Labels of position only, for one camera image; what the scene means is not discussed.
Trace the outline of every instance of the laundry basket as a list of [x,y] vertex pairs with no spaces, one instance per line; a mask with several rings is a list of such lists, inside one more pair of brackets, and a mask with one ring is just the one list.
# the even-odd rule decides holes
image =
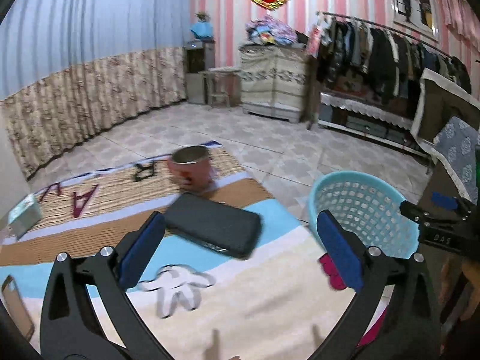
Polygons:
[[317,216],[328,209],[345,230],[365,246],[378,246],[391,257],[408,259],[417,250],[418,225],[400,214],[405,198],[379,178],[354,171],[333,172],[316,180],[308,199],[310,228],[317,233]]

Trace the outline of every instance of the wall picture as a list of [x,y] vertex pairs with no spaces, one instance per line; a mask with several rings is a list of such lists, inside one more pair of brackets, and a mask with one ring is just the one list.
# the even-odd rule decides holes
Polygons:
[[435,0],[394,0],[394,4],[397,24],[437,39]]

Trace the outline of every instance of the brown phone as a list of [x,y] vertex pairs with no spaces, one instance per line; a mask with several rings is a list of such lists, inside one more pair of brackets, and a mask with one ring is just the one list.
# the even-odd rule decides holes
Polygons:
[[25,304],[23,304],[20,292],[18,292],[17,283],[13,276],[7,276],[1,286],[1,292],[5,308],[9,312],[11,319],[27,341],[30,341],[35,332],[35,325]]

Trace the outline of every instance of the tissue box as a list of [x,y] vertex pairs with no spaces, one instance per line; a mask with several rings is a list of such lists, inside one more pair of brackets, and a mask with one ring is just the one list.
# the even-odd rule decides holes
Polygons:
[[8,214],[10,234],[15,234],[17,239],[20,239],[41,218],[42,212],[35,196],[33,194],[27,195]]

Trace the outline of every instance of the red mug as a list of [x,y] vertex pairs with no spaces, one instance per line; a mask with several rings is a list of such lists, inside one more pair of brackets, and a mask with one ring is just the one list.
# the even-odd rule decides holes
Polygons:
[[201,191],[213,179],[210,155],[206,146],[188,146],[177,150],[166,162],[176,182],[185,190]]

